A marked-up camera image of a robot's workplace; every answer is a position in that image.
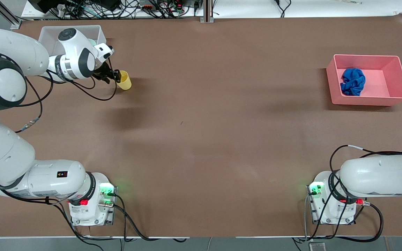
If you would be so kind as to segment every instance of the metal post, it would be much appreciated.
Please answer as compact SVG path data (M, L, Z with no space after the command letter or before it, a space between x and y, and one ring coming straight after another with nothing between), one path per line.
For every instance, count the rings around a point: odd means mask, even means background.
M213 10L212 10L212 4L213 0L204 0L203 3L203 8L204 8L204 14L201 17L201 23L213 23L214 22L214 17L212 15Z
M21 26L21 21L0 1L0 14L12 25L10 29L19 29Z

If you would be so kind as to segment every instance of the pink plastic container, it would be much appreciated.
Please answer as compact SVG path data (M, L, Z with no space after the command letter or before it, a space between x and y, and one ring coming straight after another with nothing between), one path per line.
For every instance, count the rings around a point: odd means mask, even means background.
M359 68L364 73L361 96L342 94L340 83L347 68ZM391 106L402 102L402 66L397 56L334 55L327 76L335 105Z

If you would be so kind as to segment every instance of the crumpled blue fabric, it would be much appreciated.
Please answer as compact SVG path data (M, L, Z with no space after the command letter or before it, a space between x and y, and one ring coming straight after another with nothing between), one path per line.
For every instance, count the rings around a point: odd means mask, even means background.
M344 71L342 75L343 83L341 83L342 93L347 96L360 96L364 89L365 76L362 70L351 68Z

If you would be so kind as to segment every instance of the gray floor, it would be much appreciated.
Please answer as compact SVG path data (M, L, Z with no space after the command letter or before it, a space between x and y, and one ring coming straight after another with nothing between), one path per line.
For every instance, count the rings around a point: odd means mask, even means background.
M20 15L24 4L23 0L3 0L16 14ZM0 29L8 30L9 23L0 16ZM191 238L185 243L176 243L173 240L159 240L145 242L138 240L127 243L124 250L131 251L205 251L209 238ZM97 242L105 251L120 250L118 240ZM402 237L380 238L373 243L353 243L334 239L325 241L328 251L402 251ZM309 250L308 245L300 245L301 251ZM88 246L76 238L22 238L0 239L0 251L67 251L67 250L99 250L95 246ZM213 238L210 251L298 251L290 238Z

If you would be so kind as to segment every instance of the black label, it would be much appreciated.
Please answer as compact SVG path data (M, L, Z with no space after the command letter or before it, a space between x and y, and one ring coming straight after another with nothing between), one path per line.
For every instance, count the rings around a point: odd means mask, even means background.
M66 177L67 177L67 170L57 172L57 178L66 178Z

